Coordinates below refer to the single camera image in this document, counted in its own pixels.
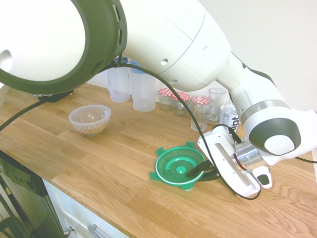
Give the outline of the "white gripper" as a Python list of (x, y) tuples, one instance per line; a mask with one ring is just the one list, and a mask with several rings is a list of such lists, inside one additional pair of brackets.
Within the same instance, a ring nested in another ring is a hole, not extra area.
[(218, 172), (204, 173), (199, 182), (216, 180), (221, 175), (238, 195), (249, 197), (260, 192), (261, 186), (252, 173), (242, 170), (235, 161), (234, 140), (227, 130), (212, 130), (204, 133), (203, 136), (204, 138), (199, 137), (198, 146), (209, 160), (195, 166), (186, 177), (210, 170), (214, 165)]

